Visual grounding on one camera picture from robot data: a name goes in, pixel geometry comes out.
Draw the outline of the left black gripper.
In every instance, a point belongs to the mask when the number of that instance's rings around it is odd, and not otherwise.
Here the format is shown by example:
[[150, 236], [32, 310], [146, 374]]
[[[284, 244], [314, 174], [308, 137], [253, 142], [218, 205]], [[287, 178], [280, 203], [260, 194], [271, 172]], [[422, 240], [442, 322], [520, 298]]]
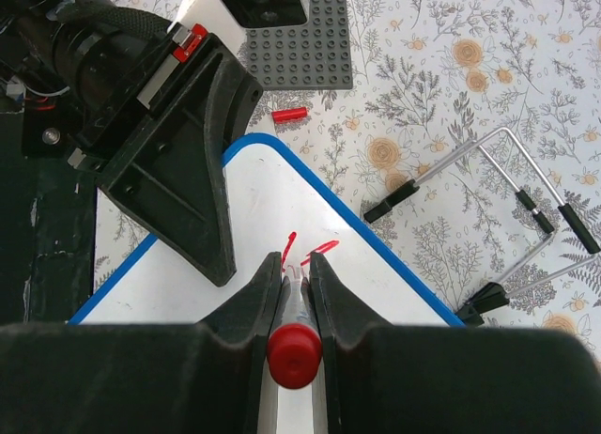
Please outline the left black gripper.
[[42, 139], [55, 129], [60, 147], [115, 155], [100, 189], [214, 286], [226, 285], [236, 263], [222, 155], [259, 102], [256, 79], [203, 25], [171, 26], [146, 11], [4, 1], [1, 20], [26, 50], [13, 66], [33, 98], [22, 154], [57, 155]]

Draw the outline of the blue framed whiteboard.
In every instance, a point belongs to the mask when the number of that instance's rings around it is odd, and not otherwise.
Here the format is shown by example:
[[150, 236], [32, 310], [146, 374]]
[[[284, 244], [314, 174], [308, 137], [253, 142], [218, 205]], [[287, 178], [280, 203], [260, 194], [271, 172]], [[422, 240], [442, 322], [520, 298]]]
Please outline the blue framed whiteboard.
[[263, 133], [223, 155], [236, 273], [214, 286], [154, 236], [146, 237], [73, 316], [82, 323], [198, 320], [235, 295], [265, 256], [306, 267], [327, 255], [350, 290], [400, 324], [458, 324], [426, 284], [286, 145]]

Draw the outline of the red marker cap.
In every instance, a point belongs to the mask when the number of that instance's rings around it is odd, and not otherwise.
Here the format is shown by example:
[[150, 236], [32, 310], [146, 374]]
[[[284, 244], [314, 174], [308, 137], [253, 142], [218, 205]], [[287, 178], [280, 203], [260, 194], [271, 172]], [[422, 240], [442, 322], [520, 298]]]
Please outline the red marker cap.
[[278, 110], [273, 111], [271, 117], [276, 125], [298, 122], [308, 117], [308, 110], [306, 107]]

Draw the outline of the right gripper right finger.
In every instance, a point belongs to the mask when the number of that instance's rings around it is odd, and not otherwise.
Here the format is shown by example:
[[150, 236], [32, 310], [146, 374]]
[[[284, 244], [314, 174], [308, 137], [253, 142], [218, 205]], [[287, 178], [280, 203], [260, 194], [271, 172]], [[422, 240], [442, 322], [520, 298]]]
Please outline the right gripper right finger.
[[313, 254], [317, 433], [596, 433], [600, 373], [572, 335], [399, 326]]

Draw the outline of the red whiteboard marker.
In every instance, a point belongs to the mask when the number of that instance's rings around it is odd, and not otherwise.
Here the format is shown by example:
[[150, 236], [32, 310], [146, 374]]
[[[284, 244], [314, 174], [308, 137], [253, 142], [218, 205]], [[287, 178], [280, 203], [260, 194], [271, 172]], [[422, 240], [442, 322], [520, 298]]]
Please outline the red whiteboard marker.
[[286, 389], [306, 387], [316, 377], [322, 350], [308, 280], [284, 275], [267, 344], [271, 377]]

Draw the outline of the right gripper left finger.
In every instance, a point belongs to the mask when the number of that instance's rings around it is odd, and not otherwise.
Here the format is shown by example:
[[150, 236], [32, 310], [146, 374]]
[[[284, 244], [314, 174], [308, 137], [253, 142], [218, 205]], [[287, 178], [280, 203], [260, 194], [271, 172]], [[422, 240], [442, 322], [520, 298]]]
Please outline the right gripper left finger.
[[267, 343], [281, 287], [268, 254], [193, 324], [9, 324], [1, 330], [5, 433], [272, 433]]

